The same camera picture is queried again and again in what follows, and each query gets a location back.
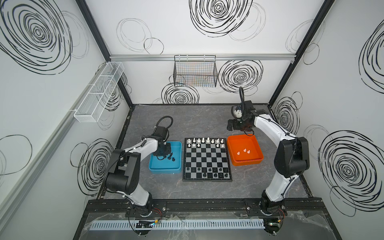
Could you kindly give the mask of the teal plastic tray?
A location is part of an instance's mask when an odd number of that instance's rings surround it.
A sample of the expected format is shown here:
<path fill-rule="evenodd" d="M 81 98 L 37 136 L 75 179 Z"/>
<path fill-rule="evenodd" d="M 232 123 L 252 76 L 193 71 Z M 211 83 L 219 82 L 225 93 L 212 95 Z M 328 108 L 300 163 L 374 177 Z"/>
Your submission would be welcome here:
<path fill-rule="evenodd" d="M 178 174 L 182 171 L 182 143 L 171 141 L 171 153 L 176 159 L 175 162 L 166 157 L 156 157 L 153 154 L 150 156 L 149 170 L 153 174 Z"/>

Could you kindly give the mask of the black white chess board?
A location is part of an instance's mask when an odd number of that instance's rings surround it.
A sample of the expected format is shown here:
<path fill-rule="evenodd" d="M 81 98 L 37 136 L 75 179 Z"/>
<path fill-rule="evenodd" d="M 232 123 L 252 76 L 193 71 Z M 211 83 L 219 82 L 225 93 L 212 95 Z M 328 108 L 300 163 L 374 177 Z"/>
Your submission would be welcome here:
<path fill-rule="evenodd" d="M 231 182 L 232 171 L 226 138 L 185 138 L 183 181 Z"/>

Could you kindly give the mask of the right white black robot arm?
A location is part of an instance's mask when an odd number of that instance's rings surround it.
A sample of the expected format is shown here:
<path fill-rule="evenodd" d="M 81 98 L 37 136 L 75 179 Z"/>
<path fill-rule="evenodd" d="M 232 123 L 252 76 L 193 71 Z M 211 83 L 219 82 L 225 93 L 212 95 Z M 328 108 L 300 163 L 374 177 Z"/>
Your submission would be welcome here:
<path fill-rule="evenodd" d="M 242 101 L 231 107 L 232 120 L 227 130 L 251 132 L 258 128 L 277 146 L 274 159 L 275 174 L 270 185 L 262 192 L 260 208 L 270 216 L 284 205 L 287 192 L 296 179 L 310 167 L 309 143 L 280 126 L 267 112 L 257 111 L 251 101 Z"/>

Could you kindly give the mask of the black mounting rail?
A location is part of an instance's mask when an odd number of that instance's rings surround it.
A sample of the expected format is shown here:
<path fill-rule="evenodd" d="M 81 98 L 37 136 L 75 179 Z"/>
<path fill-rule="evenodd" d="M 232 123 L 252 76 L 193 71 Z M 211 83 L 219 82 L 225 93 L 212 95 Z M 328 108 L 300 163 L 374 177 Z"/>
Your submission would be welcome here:
<path fill-rule="evenodd" d="M 127 213 L 130 206 L 131 202 L 129 200 L 90 200 L 83 216 L 93 213 Z M 160 210 L 164 217 L 179 212 L 245 212 L 252 216 L 262 215 L 262 204 L 259 198 L 154 199 L 149 206 Z M 286 211 L 327 211 L 321 198 L 286 198 L 279 208 Z"/>

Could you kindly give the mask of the white pawn in orange tray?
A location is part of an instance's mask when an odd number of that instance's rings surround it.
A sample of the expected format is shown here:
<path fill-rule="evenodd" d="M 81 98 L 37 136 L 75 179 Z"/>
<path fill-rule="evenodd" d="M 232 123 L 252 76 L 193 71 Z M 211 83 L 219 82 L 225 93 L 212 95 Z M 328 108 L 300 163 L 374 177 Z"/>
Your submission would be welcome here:
<path fill-rule="evenodd" d="M 237 152 L 237 155 L 244 155 L 244 154 L 250 154 L 250 153 L 251 153 L 250 150 L 248 150 L 248 149 L 243 149 L 243 150 L 241 150 L 241 151 L 238 151 L 238 152 Z"/>

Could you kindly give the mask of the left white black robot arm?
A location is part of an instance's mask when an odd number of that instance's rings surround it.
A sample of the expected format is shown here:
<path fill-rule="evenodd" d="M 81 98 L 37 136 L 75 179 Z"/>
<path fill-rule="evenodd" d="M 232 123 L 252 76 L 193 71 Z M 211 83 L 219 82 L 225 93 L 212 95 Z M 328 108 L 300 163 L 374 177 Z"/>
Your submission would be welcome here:
<path fill-rule="evenodd" d="M 168 128 L 155 127 L 152 135 L 125 150 L 115 149 L 110 157 L 103 185 L 128 199 L 140 215 L 149 215 L 153 207 L 152 194 L 139 184 L 141 161 L 151 154 L 169 155 L 171 145 L 167 142 L 168 137 Z"/>

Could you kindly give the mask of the orange plastic tray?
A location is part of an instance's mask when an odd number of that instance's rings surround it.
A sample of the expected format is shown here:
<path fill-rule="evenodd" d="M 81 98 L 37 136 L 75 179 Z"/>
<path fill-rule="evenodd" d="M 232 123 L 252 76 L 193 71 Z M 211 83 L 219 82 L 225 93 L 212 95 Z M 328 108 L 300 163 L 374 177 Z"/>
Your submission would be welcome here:
<path fill-rule="evenodd" d="M 264 155 L 255 136 L 229 136 L 227 146 L 234 166 L 260 164 Z"/>

